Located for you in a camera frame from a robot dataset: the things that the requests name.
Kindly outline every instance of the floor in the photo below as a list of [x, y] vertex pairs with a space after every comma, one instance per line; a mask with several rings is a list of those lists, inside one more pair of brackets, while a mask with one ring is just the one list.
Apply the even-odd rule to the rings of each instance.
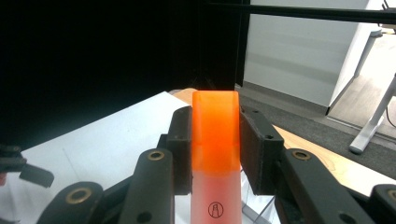
[[[332, 108], [329, 119], [360, 129], [374, 114], [396, 74], [396, 35], [392, 30], [384, 31], [388, 34], [375, 41], [360, 75]], [[390, 121], [396, 124], [396, 97], [390, 101], [388, 112]], [[377, 134], [396, 140], [396, 128], [388, 122], [386, 113]]]
[[[373, 115], [389, 81], [396, 73], [396, 63], [392, 62], [394, 59], [396, 59], [396, 35], [384, 35], [375, 41], [361, 69], [361, 75], [349, 86], [329, 116], [325, 116], [321, 108], [315, 108], [298, 98], [251, 83], [244, 82], [243, 88], [235, 86], [235, 89], [246, 97], [312, 119], [342, 132], [357, 135]], [[396, 123], [396, 97], [393, 97], [389, 104], [389, 116], [393, 123]], [[372, 142], [396, 150], [396, 128], [391, 127], [384, 118]]]

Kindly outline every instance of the white surface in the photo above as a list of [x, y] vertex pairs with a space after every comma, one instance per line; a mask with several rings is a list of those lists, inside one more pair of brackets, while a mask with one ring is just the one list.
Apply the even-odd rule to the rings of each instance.
[[[369, 0], [254, 0], [252, 5], [365, 9]], [[353, 77], [370, 31], [356, 22], [251, 15], [245, 81], [329, 106]]]
[[168, 133], [173, 112], [185, 105], [163, 92], [23, 151], [29, 163], [52, 171], [55, 180], [44, 189], [20, 180], [19, 174], [8, 174], [0, 188], [0, 217], [36, 223], [61, 189], [78, 181], [108, 189], [132, 175], [139, 155], [157, 146], [161, 133]]

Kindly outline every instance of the logo on cup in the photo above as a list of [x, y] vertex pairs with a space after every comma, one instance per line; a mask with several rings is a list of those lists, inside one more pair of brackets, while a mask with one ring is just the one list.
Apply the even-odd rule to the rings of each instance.
[[221, 203], [214, 202], [209, 205], [207, 211], [209, 212], [209, 215], [212, 216], [213, 218], [218, 218], [222, 216], [224, 212], [224, 208], [221, 205]]

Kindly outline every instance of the black metal bar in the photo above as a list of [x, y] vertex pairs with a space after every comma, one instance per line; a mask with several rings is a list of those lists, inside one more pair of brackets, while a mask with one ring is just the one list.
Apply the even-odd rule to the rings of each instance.
[[0, 173], [20, 172], [26, 162], [20, 147], [0, 144]]
[[190, 105], [176, 110], [166, 136], [166, 149], [174, 160], [175, 195], [191, 192], [191, 113]]
[[279, 168], [305, 223], [374, 223], [314, 154], [282, 152]]
[[49, 188], [52, 185], [55, 176], [50, 171], [26, 164], [21, 170], [20, 179], [30, 181], [37, 185], [43, 186], [44, 188]]
[[133, 176], [103, 192], [103, 207], [106, 209], [102, 224], [118, 223], [129, 186], [133, 184]]
[[293, 200], [286, 200], [275, 196], [276, 212], [280, 223], [284, 224], [304, 224], [304, 216], [297, 203]]
[[41, 214], [37, 224], [101, 223], [105, 208], [103, 189], [93, 182], [77, 182], [61, 190]]
[[396, 13], [380, 10], [359, 10], [316, 7], [272, 7], [237, 4], [205, 3], [206, 9], [231, 10], [258, 15], [306, 18], [326, 21], [354, 21], [396, 24]]
[[258, 110], [241, 106], [239, 117], [241, 164], [256, 195], [273, 195], [273, 163], [283, 149], [284, 140]]
[[346, 191], [350, 194], [350, 196], [352, 196], [352, 198], [355, 199], [355, 201], [361, 206], [361, 208], [363, 208], [367, 212], [366, 205], [369, 201], [369, 197], [367, 197], [366, 195], [360, 192], [357, 192], [354, 189], [350, 189], [348, 187], [345, 188]]
[[396, 220], [396, 186], [377, 185], [367, 203], [367, 213], [375, 223], [392, 223]]
[[170, 151], [155, 148], [140, 154], [118, 223], [174, 223], [173, 173]]
[[[243, 5], [250, 5], [250, 0], [242, 0]], [[236, 55], [235, 83], [243, 86], [245, 59], [248, 45], [248, 25], [250, 22], [250, 14], [244, 13], [240, 15], [239, 34], [238, 34], [238, 51]]]

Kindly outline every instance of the table surface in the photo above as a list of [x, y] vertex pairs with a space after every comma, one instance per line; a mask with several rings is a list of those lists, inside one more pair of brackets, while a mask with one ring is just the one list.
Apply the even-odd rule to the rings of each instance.
[[[174, 96], [187, 104], [192, 103], [192, 93], [195, 89], [186, 89], [176, 92]], [[396, 180], [362, 166], [330, 150], [311, 143], [296, 134], [276, 127], [276, 130], [285, 139], [286, 148], [300, 148], [315, 154], [329, 169], [332, 175], [344, 186], [354, 189], [361, 194], [370, 196], [371, 190], [378, 184], [394, 184]]]

